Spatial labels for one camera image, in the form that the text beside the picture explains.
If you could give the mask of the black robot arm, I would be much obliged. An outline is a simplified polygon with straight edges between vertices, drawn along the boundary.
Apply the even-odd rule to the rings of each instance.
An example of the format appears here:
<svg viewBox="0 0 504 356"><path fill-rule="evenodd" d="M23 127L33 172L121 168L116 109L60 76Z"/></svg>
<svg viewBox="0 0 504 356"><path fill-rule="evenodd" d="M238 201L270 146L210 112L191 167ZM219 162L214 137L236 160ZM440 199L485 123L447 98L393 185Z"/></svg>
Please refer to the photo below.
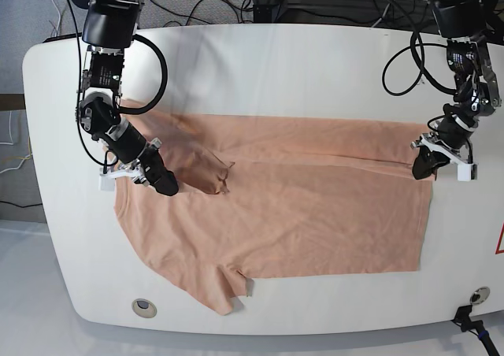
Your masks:
<svg viewBox="0 0 504 356"><path fill-rule="evenodd" d="M498 79L493 70L488 46L503 42L503 20L496 9L500 0L427 0L433 21L446 42L447 65L454 74L454 88L439 83L425 67L425 46L420 24L412 26L408 50L418 67L420 78L453 101L442 115L428 122L427 133L413 141L418 151L412 174L416 180L435 176L438 169L455 164L458 180L476 179L471 136L479 120L489 117L502 104Z"/></svg>
<svg viewBox="0 0 504 356"><path fill-rule="evenodd" d="M127 177L135 184L152 187L173 196L179 186L173 172L162 160L159 139L147 140L127 119L152 110L165 93L168 66L161 50L138 35L138 19L145 0L89 0L81 34L87 50L79 52L81 76L76 100L76 123L106 148L101 175L110 179ZM144 106L121 105L121 84L125 51L134 42L149 47L159 60L161 83L155 96Z"/></svg>

